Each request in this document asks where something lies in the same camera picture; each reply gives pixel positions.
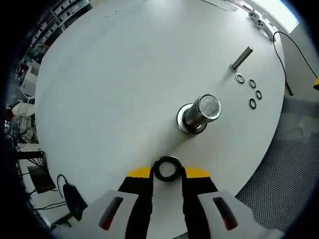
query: black cable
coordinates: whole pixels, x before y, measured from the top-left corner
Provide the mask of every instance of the black cable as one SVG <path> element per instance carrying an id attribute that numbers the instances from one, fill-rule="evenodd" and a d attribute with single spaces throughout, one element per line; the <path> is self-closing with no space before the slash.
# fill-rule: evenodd
<path id="1" fill-rule="evenodd" d="M 61 198 L 64 198 L 64 197 L 62 196 L 62 194 L 61 194 L 60 185 L 59 185 L 59 178 L 60 178 L 60 177 L 63 177 L 63 178 L 64 178 L 64 181 L 65 181 L 66 184 L 68 183 L 68 181 L 66 180 L 66 178 L 64 177 L 63 174 L 59 174 L 59 175 L 57 176 L 57 178 L 56 178 L 56 184 L 57 184 L 57 186 L 58 186 L 58 191 L 59 191 L 59 193 L 60 193 Z"/>
<path id="2" fill-rule="evenodd" d="M 30 172 L 28 172 L 28 173 L 23 173 L 23 174 L 21 174 L 21 176 L 24 176 L 24 175 L 27 175 L 27 174 L 30 174 Z"/>
<path id="3" fill-rule="evenodd" d="M 15 146 L 20 152 L 21 149 L 18 145 Z M 26 158 L 26 160 L 28 160 L 29 162 L 35 164 L 36 166 L 40 167 L 40 168 L 45 168 L 46 170 L 48 170 L 48 167 L 47 167 L 47 161 L 46 161 L 46 155 L 44 153 L 44 151 L 41 151 L 41 155 L 42 155 L 42 158 L 37 158 L 39 161 L 35 161 L 35 159 L 31 159 L 31 158 Z"/>
<path id="4" fill-rule="evenodd" d="M 31 141 L 27 137 L 22 136 L 22 135 L 20 135 L 20 137 L 21 137 L 21 139 L 23 140 L 24 143 L 31 143 Z"/>
<path id="5" fill-rule="evenodd" d="M 282 31 L 276 31 L 276 32 L 274 33 L 274 36 L 273 36 L 273 46 L 274 46 L 276 55 L 277 55 L 278 59 L 280 60 L 280 63 L 281 63 L 281 65 L 282 65 L 282 67 L 283 67 L 283 70 L 284 70 L 284 74 L 285 74 L 285 85 L 286 85 L 286 87 L 287 87 L 287 89 L 288 89 L 288 91 L 289 91 L 289 94 L 290 94 L 291 96 L 293 96 L 293 92 L 292 92 L 292 90 L 291 90 L 291 88 L 290 88 L 290 86 L 288 85 L 288 82 L 287 82 L 287 74 L 286 74 L 285 66 L 284 66 L 283 61 L 281 60 L 281 58 L 280 58 L 280 56 L 279 56 L 279 54 L 278 54 L 278 52 L 277 52 L 276 46 L 275 46 L 275 35 L 276 35 L 276 34 L 279 34 L 279 33 L 280 33 L 280 34 L 283 34 L 283 35 L 285 35 L 286 37 L 289 38 L 289 40 L 290 40 L 290 41 L 297 47 L 297 49 L 299 50 L 301 56 L 303 57 L 304 61 L 306 62 L 306 64 L 308 65 L 309 69 L 311 70 L 311 72 L 313 73 L 313 75 L 316 77 L 316 79 L 318 78 L 318 76 L 316 75 L 316 73 L 313 71 L 313 69 L 312 69 L 311 66 L 309 65 L 308 61 L 306 60 L 305 56 L 303 55 L 302 51 L 300 50 L 300 48 L 298 47 L 298 45 L 295 43 L 295 41 L 294 41 L 289 35 L 285 34 L 284 32 L 282 32 Z"/>
<path id="6" fill-rule="evenodd" d="M 20 147 L 19 147 L 18 145 L 16 145 L 15 148 L 18 149 L 20 152 L 22 152 L 21 149 L 20 149 Z M 28 160 L 29 162 L 31 162 L 31 163 L 33 163 L 34 165 L 38 166 L 39 168 L 42 168 L 41 165 L 40 165 L 40 163 L 36 162 L 34 159 L 27 158 L 26 160 Z"/>
<path id="7" fill-rule="evenodd" d="M 31 196 L 33 193 L 35 193 L 36 192 L 36 189 L 34 189 L 32 192 L 30 192 L 30 193 L 27 193 L 29 196 Z"/>
<path id="8" fill-rule="evenodd" d="M 64 202 L 60 202 L 60 203 L 52 203 L 50 205 L 47 205 L 45 207 L 42 207 L 42 208 L 33 208 L 34 210 L 48 210 L 48 209 L 53 209 L 53 208 L 58 208 L 58 207 L 61 207 L 61 206 L 65 206 L 65 201 Z"/>
<path id="9" fill-rule="evenodd" d="M 55 207 L 52 207 L 52 208 L 44 208 L 44 209 L 35 208 L 35 210 L 49 210 L 49 209 L 58 208 L 58 207 L 62 207 L 62 206 L 66 206 L 66 204 L 58 205 L 58 206 L 55 206 Z"/>
<path id="10" fill-rule="evenodd" d="M 29 128 L 27 128 L 25 131 L 23 131 L 23 132 L 22 132 L 22 133 L 20 133 L 19 135 L 20 135 L 20 136 L 24 135 L 25 133 L 27 133 L 27 132 L 28 132 L 28 130 L 29 130 L 29 129 L 34 128 L 34 127 L 35 127 L 35 125 L 34 125 L 34 126 L 31 126 L 31 127 L 29 127 Z"/>

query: o-ring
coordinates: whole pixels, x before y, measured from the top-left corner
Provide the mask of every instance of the o-ring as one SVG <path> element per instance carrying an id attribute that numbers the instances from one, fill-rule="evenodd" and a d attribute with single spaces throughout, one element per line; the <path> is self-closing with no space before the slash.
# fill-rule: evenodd
<path id="1" fill-rule="evenodd" d="M 236 74 L 235 79 L 236 79 L 236 81 L 238 81 L 240 84 L 244 84 L 244 83 L 245 83 L 245 78 L 244 78 L 243 75 L 241 75 L 241 74 Z"/>
<path id="2" fill-rule="evenodd" d="M 255 95 L 256 95 L 257 99 L 259 99 L 259 100 L 261 100 L 262 97 L 263 97 L 263 95 L 261 94 L 260 90 L 256 90 L 255 91 Z"/>
<path id="3" fill-rule="evenodd" d="M 253 89 L 256 88 L 256 82 L 253 79 L 249 79 L 248 83 L 249 83 L 251 88 L 253 88 Z"/>
<path id="4" fill-rule="evenodd" d="M 160 173 L 160 165 L 164 162 L 171 163 L 175 166 L 175 172 L 168 177 Z M 180 175 L 182 175 L 183 166 L 181 165 L 180 161 L 177 158 L 173 156 L 163 156 L 155 161 L 153 165 L 153 172 L 155 174 L 155 177 L 157 177 L 159 180 L 163 182 L 172 182 L 175 179 L 177 179 Z"/>
<path id="5" fill-rule="evenodd" d="M 249 99 L 249 106 L 250 106 L 250 108 L 252 108 L 253 110 L 257 107 L 257 103 L 256 103 L 256 101 L 255 101 L 254 98 L 250 98 L 250 99 Z"/>

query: metal rod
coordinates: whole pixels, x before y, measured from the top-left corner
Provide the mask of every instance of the metal rod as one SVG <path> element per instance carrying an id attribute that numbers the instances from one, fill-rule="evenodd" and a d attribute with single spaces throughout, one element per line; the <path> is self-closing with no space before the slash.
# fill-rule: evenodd
<path id="1" fill-rule="evenodd" d="M 253 47 L 247 47 L 243 53 L 238 57 L 238 59 L 230 65 L 230 69 L 233 71 L 237 71 L 238 67 L 246 60 L 246 58 L 254 51 Z"/>
<path id="2" fill-rule="evenodd" d="M 199 134 L 207 123 L 219 118 L 221 114 L 220 101 L 211 94 L 199 97 L 194 104 L 181 107 L 177 113 L 178 127 L 185 133 Z"/>

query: black ring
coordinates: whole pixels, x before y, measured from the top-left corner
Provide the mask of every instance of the black ring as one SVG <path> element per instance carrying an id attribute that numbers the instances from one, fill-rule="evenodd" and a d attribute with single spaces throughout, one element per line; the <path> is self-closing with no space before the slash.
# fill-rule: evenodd
<path id="1" fill-rule="evenodd" d="M 263 95 L 261 94 L 260 90 L 256 90 L 255 95 L 256 95 L 257 99 L 259 99 L 259 100 L 261 100 L 262 97 L 263 97 Z"/>
<path id="2" fill-rule="evenodd" d="M 256 88 L 256 82 L 253 79 L 249 79 L 248 83 L 249 83 L 251 88 L 253 88 L 253 89 Z"/>
<path id="3" fill-rule="evenodd" d="M 249 106 L 250 106 L 250 108 L 252 108 L 253 110 L 257 107 L 257 103 L 256 103 L 256 101 L 253 99 L 253 98 L 250 98 L 249 99 Z"/>
<path id="4" fill-rule="evenodd" d="M 175 166 L 175 172 L 168 177 L 165 177 L 160 173 L 160 165 L 165 162 L 171 163 Z M 156 160 L 156 162 L 154 163 L 153 172 L 155 174 L 155 177 L 157 177 L 159 180 L 163 182 L 172 182 L 182 174 L 183 166 L 177 158 L 173 156 L 163 156 Z"/>

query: gray perforated mat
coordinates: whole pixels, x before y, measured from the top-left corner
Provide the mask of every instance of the gray perforated mat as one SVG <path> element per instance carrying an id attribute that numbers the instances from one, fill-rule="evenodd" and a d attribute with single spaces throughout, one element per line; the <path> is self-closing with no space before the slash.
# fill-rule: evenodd
<path id="1" fill-rule="evenodd" d="M 255 220 L 285 231 L 294 221 L 319 174 L 319 104 L 285 98 L 273 141 L 236 198 Z M 176 239 L 186 239 L 187 233 Z"/>
<path id="2" fill-rule="evenodd" d="M 319 172 L 319 132 L 272 142 L 263 161 L 236 198 L 255 220 L 285 231 L 310 196 Z"/>

